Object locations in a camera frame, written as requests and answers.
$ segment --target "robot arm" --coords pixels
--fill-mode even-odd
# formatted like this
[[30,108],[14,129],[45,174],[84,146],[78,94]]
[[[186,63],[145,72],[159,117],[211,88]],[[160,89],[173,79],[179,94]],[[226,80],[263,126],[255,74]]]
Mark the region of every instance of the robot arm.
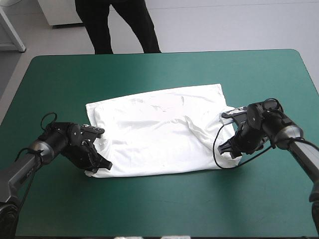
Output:
[[112,167],[112,163],[102,157],[93,145],[104,129],[87,124],[80,126],[71,122],[55,122],[56,118],[55,114],[55,119],[43,129],[43,134],[26,148],[27,154],[17,158],[8,168],[0,170],[1,239],[14,238],[23,204],[17,196],[18,190],[29,177],[33,177],[37,170],[60,153],[84,170],[96,172],[99,168],[110,170]]
[[226,125],[235,122],[233,137],[218,147],[220,154],[230,152],[232,158],[252,154],[269,140],[272,148],[288,150],[313,181],[309,201],[313,202],[313,219],[319,233],[319,148],[303,139],[303,131],[288,116],[276,99],[250,104],[220,116]]

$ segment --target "green table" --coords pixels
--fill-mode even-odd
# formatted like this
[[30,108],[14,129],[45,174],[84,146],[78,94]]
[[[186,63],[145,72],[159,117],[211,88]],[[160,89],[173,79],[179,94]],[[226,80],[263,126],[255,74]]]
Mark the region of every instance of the green table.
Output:
[[[227,104],[269,97],[319,144],[319,98],[297,51],[40,56],[0,127],[0,168],[41,134],[49,112],[88,123],[85,104],[174,87],[221,83]],[[279,149],[236,170],[89,178],[60,156],[35,176],[22,236],[315,236],[312,182]]]

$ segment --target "white cabinet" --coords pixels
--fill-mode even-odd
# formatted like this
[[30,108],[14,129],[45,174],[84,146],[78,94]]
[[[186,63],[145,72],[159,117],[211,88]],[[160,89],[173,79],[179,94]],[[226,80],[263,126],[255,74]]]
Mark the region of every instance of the white cabinet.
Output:
[[38,0],[49,25],[81,23],[74,0]]

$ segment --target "black pants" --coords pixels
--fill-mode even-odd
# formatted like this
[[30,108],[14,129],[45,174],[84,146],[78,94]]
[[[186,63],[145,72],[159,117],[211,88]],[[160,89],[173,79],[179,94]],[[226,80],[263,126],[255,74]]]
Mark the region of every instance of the black pants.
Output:
[[113,53],[108,27],[110,4],[131,27],[145,53],[160,52],[154,25],[146,8],[145,0],[110,2],[110,0],[75,0],[76,11],[89,34],[95,54]]

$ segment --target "white cloth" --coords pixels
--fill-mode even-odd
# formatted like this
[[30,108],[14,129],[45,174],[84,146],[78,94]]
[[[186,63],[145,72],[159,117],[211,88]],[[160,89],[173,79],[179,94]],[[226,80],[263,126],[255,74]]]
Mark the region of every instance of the white cloth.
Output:
[[[221,85],[182,87],[124,96],[86,105],[91,125],[105,129],[94,144],[113,163],[111,170],[86,175],[130,177],[217,169],[212,147],[226,105]],[[217,146],[234,135],[225,126],[215,146],[218,163],[238,164]]]

